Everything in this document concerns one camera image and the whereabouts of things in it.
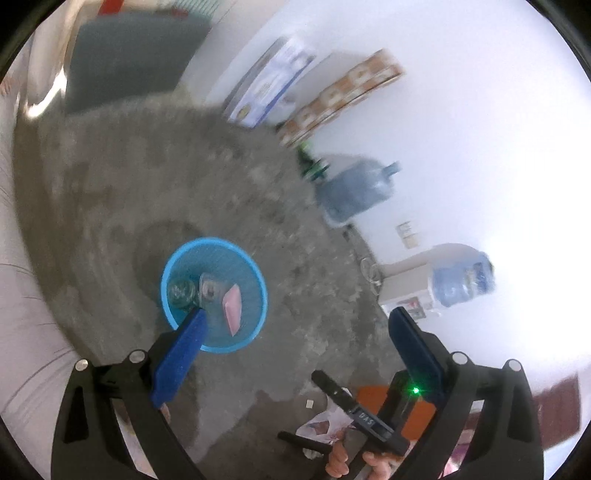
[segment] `bucket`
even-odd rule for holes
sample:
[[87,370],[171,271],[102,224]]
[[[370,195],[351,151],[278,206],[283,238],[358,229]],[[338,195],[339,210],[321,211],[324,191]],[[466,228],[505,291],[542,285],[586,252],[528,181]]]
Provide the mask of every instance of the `bucket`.
[[237,284],[242,296],[240,329],[230,334],[225,322],[208,321],[209,333],[201,350],[230,353],[251,343],[262,329],[267,316],[267,287],[261,271],[244,250],[220,238],[198,238],[180,247],[168,260],[160,282],[160,296],[166,319],[177,329],[187,315],[168,303],[168,283],[188,278],[199,285],[201,274],[209,273],[220,281]]

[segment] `blue water bottle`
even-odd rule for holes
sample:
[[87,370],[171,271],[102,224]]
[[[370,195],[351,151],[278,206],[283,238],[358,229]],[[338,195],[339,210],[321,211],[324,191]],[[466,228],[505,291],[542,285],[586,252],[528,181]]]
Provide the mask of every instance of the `blue water bottle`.
[[384,167],[363,158],[336,177],[316,186],[316,201],[331,226],[343,226],[357,214],[388,200],[394,193],[391,176],[397,162]]
[[494,291],[494,269],[486,254],[478,252],[451,267],[435,268],[432,285],[435,298],[451,307]]

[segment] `pink paper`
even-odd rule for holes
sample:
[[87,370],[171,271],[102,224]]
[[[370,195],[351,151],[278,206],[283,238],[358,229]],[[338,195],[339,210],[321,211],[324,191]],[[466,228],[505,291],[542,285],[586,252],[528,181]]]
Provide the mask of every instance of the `pink paper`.
[[223,312],[232,336],[240,330],[242,316],[242,296],[238,285],[234,285],[226,292],[222,299]]

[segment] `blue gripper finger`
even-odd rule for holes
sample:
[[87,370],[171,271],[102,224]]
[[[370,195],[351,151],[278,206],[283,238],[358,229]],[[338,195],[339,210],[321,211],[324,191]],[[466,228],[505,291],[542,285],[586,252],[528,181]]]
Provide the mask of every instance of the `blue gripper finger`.
[[207,331],[205,310],[195,308],[189,312],[175,332],[175,340],[152,373],[150,398],[154,407],[160,408],[177,394],[205,341]]
[[444,362],[449,356],[445,347],[437,337],[421,331],[403,307],[390,312],[388,333],[423,398],[441,407],[446,400]]

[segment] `screw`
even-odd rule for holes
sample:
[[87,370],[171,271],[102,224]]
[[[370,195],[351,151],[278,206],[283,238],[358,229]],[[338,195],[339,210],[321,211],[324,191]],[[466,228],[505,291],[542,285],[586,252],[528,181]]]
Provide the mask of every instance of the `screw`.
[[143,350],[134,350],[129,354],[129,361],[133,364],[140,364],[146,358],[146,353]]
[[79,372],[82,372],[82,371],[86,370],[87,367],[88,367],[88,360],[83,358],[82,360],[78,360],[76,362],[75,369],[78,370]]
[[456,352],[452,355],[452,360],[457,363],[458,365],[465,365],[468,363],[468,357],[465,353]]
[[518,372],[521,370],[521,364],[517,360],[509,360],[509,368],[514,372]]

